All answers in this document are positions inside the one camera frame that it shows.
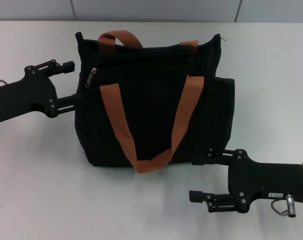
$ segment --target bag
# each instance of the bag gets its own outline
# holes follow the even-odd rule
[[[116,45],[119,39],[124,46]],[[225,149],[235,84],[215,77],[221,37],[143,48],[128,31],[76,33],[81,72],[75,129],[88,161],[138,173]]]

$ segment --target white wall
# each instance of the white wall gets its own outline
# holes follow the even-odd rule
[[[236,16],[303,23],[303,0],[0,0],[0,20],[234,22]]]
[[[303,0],[243,0],[237,22],[303,23]]]

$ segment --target zipper pocket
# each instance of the zipper pocket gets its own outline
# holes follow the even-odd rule
[[[89,73],[88,78],[87,78],[87,81],[86,81],[86,84],[85,84],[86,88],[89,88],[89,87],[90,87],[91,82],[92,82],[92,78],[93,78],[93,76],[96,74],[96,72],[97,72],[97,68],[96,68],[96,67],[93,67],[92,70],[91,70],[90,73]]]
[[[139,74],[139,73],[148,73],[149,72],[149,76],[153,76],[153,75],[158,75],[160,73],[186,73],[186,74],[190,74],[190,72],[195,72],[195,67],[191,66],[191,65],[162,65],[161,67],[159,67],[158,65],[148,65],[148,66],[132,66],[132,67],[120,67],[120,68],[103,68],[103,69],[99,69],[99,76],[100,78],[102,78],[101,80],[101,84],[104,85],[106,78],[109,79],[110,74],[113,75],[113,77],[111,78],[117,78],[115,77],[115,75],[121,75],[122,77],[124,75],[126,75],[128,72],[132,72],[133,71],[133,75],[134,74]],[[85,86],[87,89],[92,88],[93,86],[96,85],[97,83],[97,68],[93,67],[92,70],[90,71],[87,81],[85,83]]]

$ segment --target orange handle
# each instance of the orange handle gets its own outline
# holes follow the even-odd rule
[[[99,36],[99,52],[102,54],[115,54],[115,43],[118,39],[124,46],[136,49],[142,49],[140,41],[129,31],[117,30],[109,31]]]
[[[204,87],[203,76],[187,76],[171,133],[171,148],[151,160],[138,160],[133,136],[127,124],[118,83],[100,86],[100,92],[108,118],[123,153],[136,172],[150,173],[165,167],[188,129],[189,121]]]

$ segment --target bag handle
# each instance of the bag handle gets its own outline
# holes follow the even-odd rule
[[[115,44],[118,39],[124,46],[142,49],[140,41],[129,31],[116,30],[103,33],[98,38],[99,52],[102,54],[115,54]]]
[[[150,173],[162,169],[171,161],[174,152],[186,134],[189,121],[201,96],[204,81],[203,76],[187,76],[172,128],[171,148],[151,160],[137,160],[135,142],[127,124],[119,84],[100,86],[102,100],[112,129],[125,156],[136,172],[140,174]]]

